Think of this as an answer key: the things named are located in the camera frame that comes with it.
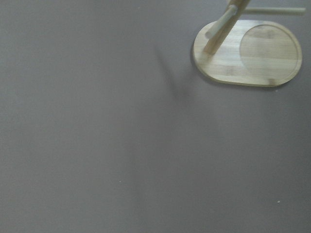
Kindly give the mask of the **wooden cup storage rack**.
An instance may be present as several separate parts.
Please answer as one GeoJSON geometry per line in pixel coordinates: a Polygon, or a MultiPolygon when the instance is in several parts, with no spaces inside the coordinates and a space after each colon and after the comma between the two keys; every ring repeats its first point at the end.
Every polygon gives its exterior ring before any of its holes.
{"type": "Polygon", "coordinates": [[[305,8],[248,7],[229,0],[224,14],[197,34],[192,56],[202,74],[216,82],[275,87],[299,72],[302,49],[295,35],[272,21],[241,20],[242,14],[303,15],[305,8]]]}

